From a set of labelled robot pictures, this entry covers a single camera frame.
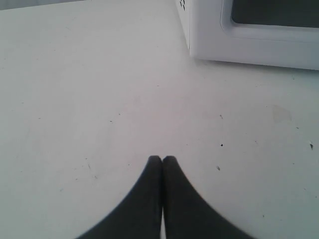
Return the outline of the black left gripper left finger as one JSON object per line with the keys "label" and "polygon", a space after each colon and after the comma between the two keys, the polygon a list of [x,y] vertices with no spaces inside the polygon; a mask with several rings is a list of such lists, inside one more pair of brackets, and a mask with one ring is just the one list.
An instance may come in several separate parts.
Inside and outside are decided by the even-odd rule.
{"label": "black left gripper left finger", "polygon": [[150,156],[126,197],[80,239],[159,239],[162,218],[162,160]]}

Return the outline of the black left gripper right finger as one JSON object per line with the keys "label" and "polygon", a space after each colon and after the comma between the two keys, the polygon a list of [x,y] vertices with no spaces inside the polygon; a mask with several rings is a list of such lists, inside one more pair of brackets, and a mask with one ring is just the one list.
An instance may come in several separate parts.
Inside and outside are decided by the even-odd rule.
{"label": "black left gripper right finger", "polygon": [[194,189],[174,156],[162,161],[167,239],[251,239],[217,213]]}

